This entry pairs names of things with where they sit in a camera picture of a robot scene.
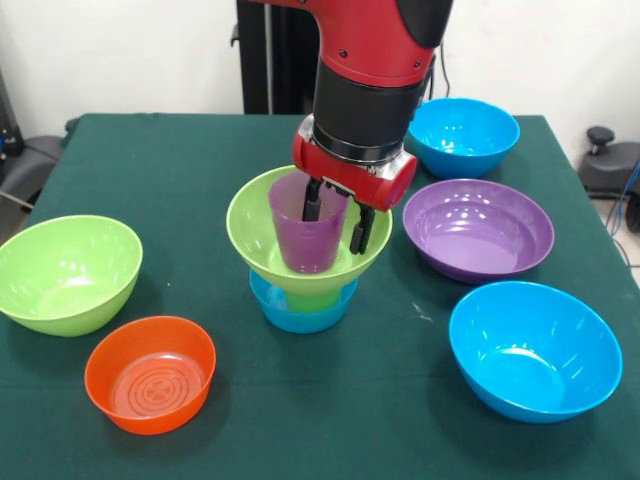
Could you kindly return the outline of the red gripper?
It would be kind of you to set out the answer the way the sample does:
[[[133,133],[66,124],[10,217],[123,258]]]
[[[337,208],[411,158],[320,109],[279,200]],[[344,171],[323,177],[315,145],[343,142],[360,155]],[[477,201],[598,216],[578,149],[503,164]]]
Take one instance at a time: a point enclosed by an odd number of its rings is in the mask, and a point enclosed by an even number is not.
[[[347,162],[330,155],[315,142],[313,127],[314,116],[309,114],[299,125],[293,141],[294,165],[312,177],[305,189],[302,220],[319,220],[321,181],[339,187],[358,201],[360,217],[354,225],[349,249],[353,255],[364,255],[375,221],[375,210],[385,212],[400,202],[416,173],[417,158],[400,148],[390,162],[381,166]]]

